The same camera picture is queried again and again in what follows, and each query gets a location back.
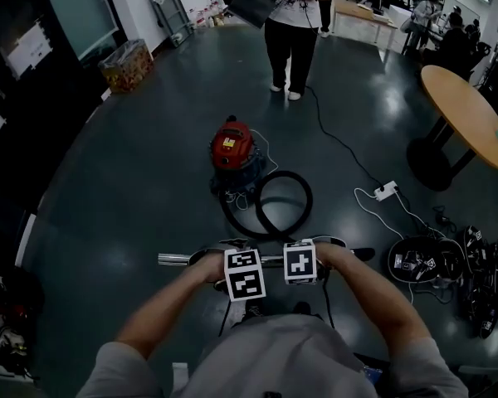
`gray floor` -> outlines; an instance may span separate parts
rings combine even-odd
[[[424,136],[437,119],[415,70],[398,54],[384,65],[375,46],[330,37],[317,43],[309,84],[320,98],[326,128],[353,146],[375,177],[396,181],[425,221],[434,222],[432,206],[446,205],[459,226],[479,226],[485,238],[495,240],[498,171],[475,158],[449,190],[437,193],[408,167],[409,141]],[[382,269],[398,237],[361,211],[353,195],[355,187],[372,192],[376,185],[348,151],[319,131],[310,94],[289,103],[268,91],[270,82],[260,32],[209,30],[162,54],[134,93],[111,97],[86,125],[46,194],[25,259],[46,291],[33,373],[49,396],[73,396],[98,347],[180,272],[158,267],[157,253],[191,253],[203,243],[237,236],[208,190],[208,143],[229,114],[264,134],[281,168],[310,183],[314,209],[295,237],[327,233],[350,247],[371,246],[377,256],[369,264]],[[446,151],[455,160],[465,147],[452,138]],[[287,184],[269,191],[278,193],[296,196],[297,191]],[[364,205],[403,234],[413,234],[396,199]],[[266,211],[280,226],[294,212],[280,203]],[[241,218],[256,224],[251,211]],[[262,249],[280,251],[272,243]],[[275,306],[291,308],[306,300],[326,317],[320,284],[288,287],[281,276],[279,270],[266,274]],[[346,342],[356,352],[386,358],[382,338],[337,274],[329,291],[336,328]],[[469,338],[455,305],[442,306],[429,295],[415,302],[449,364],[498,366],[498,325],[486,341]],[[203,289],[155,353],[152,364],[167,392],[171,363],[196,365],[203,347],[217,336],[226,306],[226,296]],[[232,311],[229,323],[240,312]]]

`extension cord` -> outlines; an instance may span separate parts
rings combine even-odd
[[[389,182],[384,187],[380,187],[374,191],[377,201],[383,201],[397,192],[397,183]]]

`gray shirt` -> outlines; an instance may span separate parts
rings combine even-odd
[[[468,391],[441,357],[436,343],[411,343],[391,361],[395,396],[467,397]],[[253,318],[211,347],[178,398],[290,397],[375,398],[373,385],[341,336],[316,317]],[[79,398],[160,397],[144,358],[123,343],[105,344]]]

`white sneaker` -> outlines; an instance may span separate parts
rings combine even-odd
[[[288,100],[296,101],[302,97],[300,93],[296,93],[295,91],[290,91],[288,94]]]

